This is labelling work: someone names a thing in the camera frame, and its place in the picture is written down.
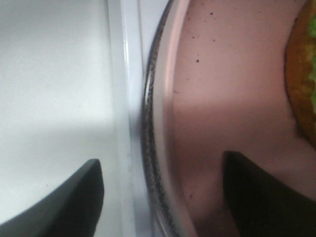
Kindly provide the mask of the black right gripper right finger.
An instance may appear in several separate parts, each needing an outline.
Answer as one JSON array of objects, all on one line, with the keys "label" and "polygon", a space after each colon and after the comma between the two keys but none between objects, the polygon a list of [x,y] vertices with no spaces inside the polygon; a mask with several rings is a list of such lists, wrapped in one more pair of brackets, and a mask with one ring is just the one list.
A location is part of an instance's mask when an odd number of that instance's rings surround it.
[{"label": "black right gripper right finger", "polygon": [[314,237],[316,203],[242,153],[225,152],[223,189],[242,237]]}]

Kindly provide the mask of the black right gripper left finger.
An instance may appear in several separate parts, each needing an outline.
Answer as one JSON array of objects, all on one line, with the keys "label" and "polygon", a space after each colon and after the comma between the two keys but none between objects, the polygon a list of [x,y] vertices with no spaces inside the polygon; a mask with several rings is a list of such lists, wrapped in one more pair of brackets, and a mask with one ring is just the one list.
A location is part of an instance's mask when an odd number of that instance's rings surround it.
[{"label": "black right gripper left finger", "polygon": [[1,224],[2,237],[92,237],[102,212],[104,182],[98,159],[88,160],[44,199]]}]

